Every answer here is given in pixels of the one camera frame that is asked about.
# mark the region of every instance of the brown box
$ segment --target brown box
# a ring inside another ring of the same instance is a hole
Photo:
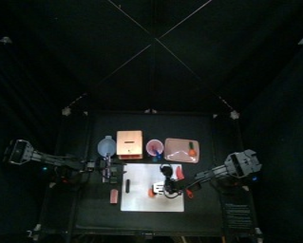
[[[142,159],[142,131],[116,132],[116,154],[119,159]]]

